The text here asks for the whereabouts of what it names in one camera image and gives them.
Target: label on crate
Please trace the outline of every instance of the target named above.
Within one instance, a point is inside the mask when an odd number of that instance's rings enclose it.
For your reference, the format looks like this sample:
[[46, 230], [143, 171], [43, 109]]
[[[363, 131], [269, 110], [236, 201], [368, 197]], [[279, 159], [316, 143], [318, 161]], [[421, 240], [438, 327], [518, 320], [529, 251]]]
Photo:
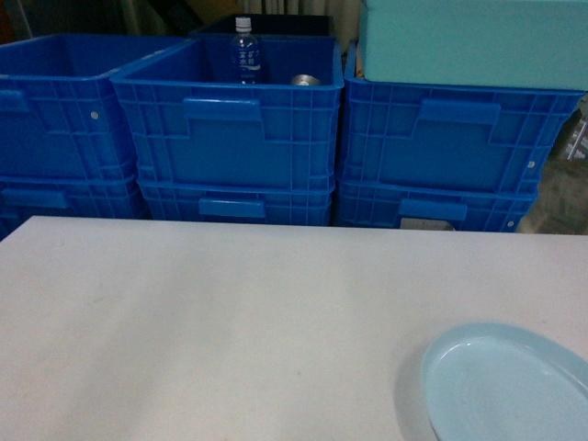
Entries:
[[455, 229], [445, 220], [402, 218], [401, 230], [431, 230], [436, 232], [454, 232]]

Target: crate handle slot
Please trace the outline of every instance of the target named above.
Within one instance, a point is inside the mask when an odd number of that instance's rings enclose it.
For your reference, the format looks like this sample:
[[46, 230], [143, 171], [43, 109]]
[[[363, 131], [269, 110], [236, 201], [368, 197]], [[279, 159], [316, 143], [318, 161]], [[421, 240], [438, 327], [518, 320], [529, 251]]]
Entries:
[[227, 100], [184, 98], [184, 115], [188, 119], [261, 121], [261, 106], [256, 99]]
[[498, 122], [500, 111], [500, 105], [495, 103], [470, 103], [425, 98], [421, 101], [419, 119], [494, 125]]
[[266, 217], [266, 205], [263, 200], [202, 198], [198, 201], [198, 211], [201, 215], [231, 218], [263, 219]]
[[69, 209], [70, 204], [62, 191], [2, 190], [2, 200], [6, 205], [14, 207], [35, 207], [44, 209]]
[[468, 206], [451, 202], [402, 199], [398, 214], [407, 218], [464, 221], [468, 214]]
[[0, 112], [29, 112], [27, 97], [20, 90], [0, 90]]

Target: bottle label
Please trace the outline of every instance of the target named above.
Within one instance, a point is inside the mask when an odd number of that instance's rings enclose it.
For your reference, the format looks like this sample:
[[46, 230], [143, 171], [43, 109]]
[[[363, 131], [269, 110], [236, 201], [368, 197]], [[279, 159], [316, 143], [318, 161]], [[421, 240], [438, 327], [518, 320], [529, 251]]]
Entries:
[[233, 47], [232, 63], [235, 76], [242, 83], [259, 83], [261, 63], [257, 44], [250, 44], [246, 47]]

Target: plastic plate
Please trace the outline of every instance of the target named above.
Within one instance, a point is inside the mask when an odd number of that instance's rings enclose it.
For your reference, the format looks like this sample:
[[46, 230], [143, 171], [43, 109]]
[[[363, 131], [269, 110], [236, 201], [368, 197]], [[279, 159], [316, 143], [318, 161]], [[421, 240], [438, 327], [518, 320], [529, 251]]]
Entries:
[[421, 375], [441, 441], [588, 440], [588, 364], [540, 335], [459, 326], [429, 346]]

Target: blue plastic crate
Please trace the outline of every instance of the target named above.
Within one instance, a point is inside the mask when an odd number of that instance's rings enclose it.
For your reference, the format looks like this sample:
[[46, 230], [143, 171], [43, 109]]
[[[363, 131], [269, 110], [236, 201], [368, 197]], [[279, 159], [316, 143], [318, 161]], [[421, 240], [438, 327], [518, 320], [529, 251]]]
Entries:
[[31, 216], [148, 219], [135, 178], [85, 182], [0, 177], [0, 240]]
[[[330, 37], [259, 37], [262, 84], [232, 83], [231, 36], [202, 35], [113, 75], [139, 177], [167, 185], [334, 186], [341, 55]], [[310, 74], [317, 86], [290, 85]]]
[[155, 220], [328, 225], [328, 191], [291, 192], [204, 186], [163, 186], [140, 181]]
[[400, 228], [403, 219], [446, 221], [455, 230], [514, 232], [534, 195], [474, 193], [340, 182], [337, 226]]
[[342, 180], [534, 194], [583, 93], [374, 83], [345, 68]]
[[120, 180], [136, 173], [109, 77], [183, 40], [63, 34], [0, 46], [0, 175]]

